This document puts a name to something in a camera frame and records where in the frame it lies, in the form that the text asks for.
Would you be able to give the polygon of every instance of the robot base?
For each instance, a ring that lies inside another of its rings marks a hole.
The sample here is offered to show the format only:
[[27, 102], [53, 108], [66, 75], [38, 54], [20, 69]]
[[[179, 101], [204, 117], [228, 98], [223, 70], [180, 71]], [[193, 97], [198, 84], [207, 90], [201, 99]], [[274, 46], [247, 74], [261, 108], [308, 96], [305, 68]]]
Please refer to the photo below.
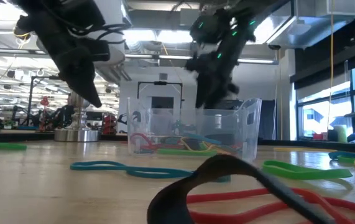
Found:
[[99, 131], [59, 129], [54, 132], [54, 141], [60, 142], [96, 142]]

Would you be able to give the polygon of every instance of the table surface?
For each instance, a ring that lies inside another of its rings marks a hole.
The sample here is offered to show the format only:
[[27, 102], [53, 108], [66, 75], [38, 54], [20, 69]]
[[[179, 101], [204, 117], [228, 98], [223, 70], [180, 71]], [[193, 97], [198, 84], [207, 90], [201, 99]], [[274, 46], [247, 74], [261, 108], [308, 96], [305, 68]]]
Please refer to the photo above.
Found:
[[[76, 161], [110, 160], [131, 166], [171, 167], [195, 170], [203, 159], [131, 157], [127, 144], [119, 142], [26, 142], [26, 151], [0, 151], [0, 223], [100, 224], [145, 223], [149, 202], [176, 179], [143, 179], [121, 171], [73, 171]], [[321, 195], [355, 202], [355, 168], [330, 161], [327, 152], [275, 152], [260, 146], [257, 159], [276, 159], [319, 169], [347, 168], [348, 179], [296, 181], [281, 179], [290, 187], [312, 189]], [[208, 183], [191, 194], [257, 189], [252, 177], [232, 176], [230, 183]], [[275, 202], [271, 195], [242, 200], [198, 203], [190, 209], [213, 213], [239, 213]], [[342, 210], [350, 217], [350, 211]], [[304, 219], [292, 210], [266, 215], [252, 223], [298, 223]]]

